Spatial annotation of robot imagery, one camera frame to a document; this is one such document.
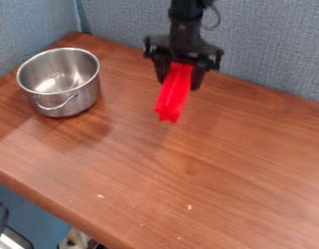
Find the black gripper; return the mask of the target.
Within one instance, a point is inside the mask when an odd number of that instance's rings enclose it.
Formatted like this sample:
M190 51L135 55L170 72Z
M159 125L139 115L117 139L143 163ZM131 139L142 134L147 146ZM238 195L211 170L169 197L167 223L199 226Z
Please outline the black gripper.
M202 18L170 17L167 34L151 34L145 38L145 57L154 61L159 82L163 83L173 62L195 65L191 90L198 90L206 70L218 70L225 51L202 37Z

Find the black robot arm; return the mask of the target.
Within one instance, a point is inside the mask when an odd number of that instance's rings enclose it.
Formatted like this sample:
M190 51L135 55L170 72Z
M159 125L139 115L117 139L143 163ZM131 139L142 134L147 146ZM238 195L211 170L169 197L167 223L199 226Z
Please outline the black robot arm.
M170 32L145 37L145 57L155 64L159 82L165 82L174 62L193 66L191 90L201 88L206 72L221 69L225 50L202 36L205 10L215 0L171 0L169 8Z

